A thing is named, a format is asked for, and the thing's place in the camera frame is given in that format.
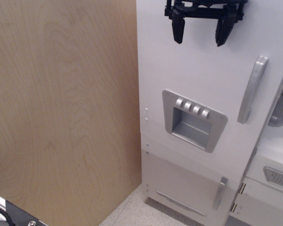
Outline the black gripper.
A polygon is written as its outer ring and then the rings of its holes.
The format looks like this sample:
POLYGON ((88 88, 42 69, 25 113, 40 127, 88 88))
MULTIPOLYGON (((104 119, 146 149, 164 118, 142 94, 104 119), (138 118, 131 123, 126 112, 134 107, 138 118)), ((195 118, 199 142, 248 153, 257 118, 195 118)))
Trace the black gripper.
POLYGON ((235 22, 242 20, 246 0, 168 0, 165 16, 172 19, 174 41, 181 44, 185 26, 185 17, 218 19, 216 44, 225 44, 235 22))

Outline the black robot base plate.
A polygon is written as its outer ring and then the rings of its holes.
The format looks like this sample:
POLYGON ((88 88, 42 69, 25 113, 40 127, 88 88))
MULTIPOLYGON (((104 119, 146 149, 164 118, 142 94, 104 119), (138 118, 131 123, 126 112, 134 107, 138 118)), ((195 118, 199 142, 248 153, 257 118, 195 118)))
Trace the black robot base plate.
POLYGON ((47 224, 0 196, 0 226, 47 226, 47 224))

